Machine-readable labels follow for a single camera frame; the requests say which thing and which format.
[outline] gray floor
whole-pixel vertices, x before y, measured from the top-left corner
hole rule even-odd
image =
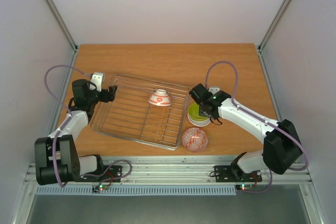
[[[35,197],[28,224],[309,223],[298,186],[237,196]]]

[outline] table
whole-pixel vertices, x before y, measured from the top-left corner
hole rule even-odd
[[[105,73],[106,80],[120,73],[181,84],[191,89],[200,82],[204,83],[208,68],[220,60],[231,61],[238,69],[236,99],[262,115],[276,118],[254,44],[81,45],[75,67],[87,73]],[[82,78],[85,77],[73,72],[66,104],[72,97],[71,82]],[[209,77],[210,86],[219,86],[223,91],[232,93],[234,83],[235,75],[229,65],[213,68]],[[63,110],[60,122],[65,115],[66,111]],[[222,121],[221,126],[210,124],[203,128],[209,144],[198,154],[187,151],[182,144],[170,151],[101,135],[89,125],[78,136],[76,148],[80,156],[232,155],[262,148],[262,144],[251,134],[231,122]],[[190,127],[193,125],[186,118],[184,130]]]

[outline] green bowl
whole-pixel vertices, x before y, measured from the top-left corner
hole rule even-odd
[[[197,103],[193,103],[189,106],[188,108],[188,114],[190,116],[191,119],[198,121],[198,122],[202,122],[207,120],[208,118],[206,116],[199,116],[199,105],[197,105]]]

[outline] white backdrop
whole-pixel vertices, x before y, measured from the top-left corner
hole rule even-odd
[[[46,136],[56,102],[45,71],[69,63],[72,49],[44,0],[0,0],[0,223],[9,223],[34,142]],[[64,71],[48,78],[59,91]]]
[[[283,0],[53,1],[77,44],[259,44]]]
[[[281,115],[295,123],[328,223],[336,223],[336,0],[293,0],[265,49]]]

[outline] drying rack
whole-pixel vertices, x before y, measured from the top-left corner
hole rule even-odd
[[[99,103],[91,128],[104,135],[174,150],[182,136],[189,88],[165,82],[116,74],[109,86],[117,85],[115,100]],[[156,89],[164,89],[172,105],[148,103]]]

